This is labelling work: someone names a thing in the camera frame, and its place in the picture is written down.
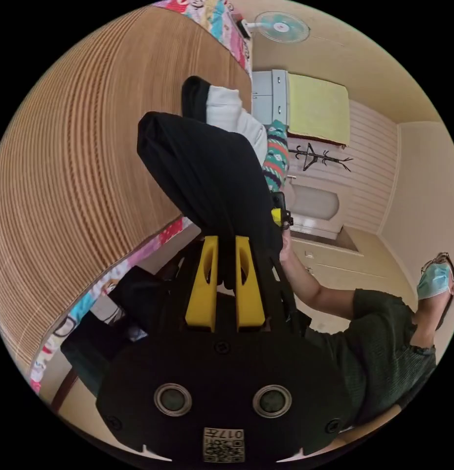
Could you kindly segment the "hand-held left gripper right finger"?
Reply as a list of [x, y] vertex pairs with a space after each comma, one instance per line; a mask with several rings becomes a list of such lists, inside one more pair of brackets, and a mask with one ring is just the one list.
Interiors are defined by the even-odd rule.
[[235, 275], [237, 327], [260, 328], [265, 313], [248, 237], [235, 238]]

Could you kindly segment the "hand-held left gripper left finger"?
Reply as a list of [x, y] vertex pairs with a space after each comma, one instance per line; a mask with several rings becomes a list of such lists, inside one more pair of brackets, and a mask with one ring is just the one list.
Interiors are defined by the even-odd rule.
[[216, 323], [219, 241], [207, 236], [201, 251], [185, 321], [192, 328], [214, 328]]

